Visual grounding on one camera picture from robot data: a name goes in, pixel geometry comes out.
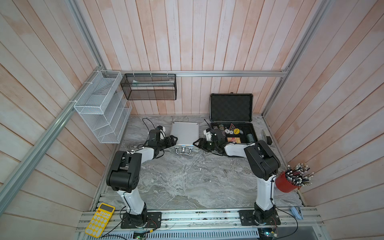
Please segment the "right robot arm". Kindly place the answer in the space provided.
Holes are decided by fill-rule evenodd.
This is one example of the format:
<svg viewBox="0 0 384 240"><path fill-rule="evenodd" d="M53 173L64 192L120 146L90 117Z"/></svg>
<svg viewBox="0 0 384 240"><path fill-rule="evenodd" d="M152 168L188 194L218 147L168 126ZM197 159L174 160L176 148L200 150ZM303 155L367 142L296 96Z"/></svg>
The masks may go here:
<svg viewBox="0 0 384 240"><path fill-rule="evenodd" d="M193 142L193 145L218 156L246 158L257 177L257 198L250 225L277 223L274 187L281 163L269 145L265 141L246 144L226 142L219 129L206 130L205 136Z"/></svg>

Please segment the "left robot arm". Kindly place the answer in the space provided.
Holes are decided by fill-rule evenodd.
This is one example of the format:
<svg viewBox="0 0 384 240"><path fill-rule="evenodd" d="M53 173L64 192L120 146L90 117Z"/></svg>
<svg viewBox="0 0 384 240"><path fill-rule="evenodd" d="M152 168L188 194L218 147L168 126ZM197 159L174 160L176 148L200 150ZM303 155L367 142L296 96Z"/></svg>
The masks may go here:
<svg viewBox="0 0 384 240"><path fill-rule="evenodd" d="M122 229L148 227L147 205L142 200L138 184L141 164L159 158L159 153L176 145L178 138L166 136L162 127L149 131L148 139L138 150L117 151L109 167L106 184L117 192L126 205Z"/></svg>

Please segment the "black poker set case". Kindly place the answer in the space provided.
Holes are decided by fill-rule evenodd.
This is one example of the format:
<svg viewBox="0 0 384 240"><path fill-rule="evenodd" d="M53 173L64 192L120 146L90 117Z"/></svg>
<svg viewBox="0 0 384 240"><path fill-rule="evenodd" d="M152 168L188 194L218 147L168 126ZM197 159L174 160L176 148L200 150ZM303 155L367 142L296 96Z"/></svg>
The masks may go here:
<svg viewBox="0 0 384 240"><path fill-rule="evenodd" d="M211 94L210 121L211 127L224 126L229 131L239 129L237 135L226 134L226 138L241 138L241 143L248 143L247 134L252 134L258 141L253 120L252 94Z"/></svg>

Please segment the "silver poker set case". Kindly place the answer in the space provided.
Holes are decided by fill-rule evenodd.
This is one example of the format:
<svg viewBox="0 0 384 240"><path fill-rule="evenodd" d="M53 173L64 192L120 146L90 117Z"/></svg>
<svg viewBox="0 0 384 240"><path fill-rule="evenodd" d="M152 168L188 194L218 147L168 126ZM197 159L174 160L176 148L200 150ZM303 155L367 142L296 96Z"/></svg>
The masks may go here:
<svg viewBox="0 0 384 240"><path fill-rule="evenodd" d="M178 138L175 150L177 155L190 155L194 149L193 143L199 139L199 124L174 122L171 135Z"/></svg>

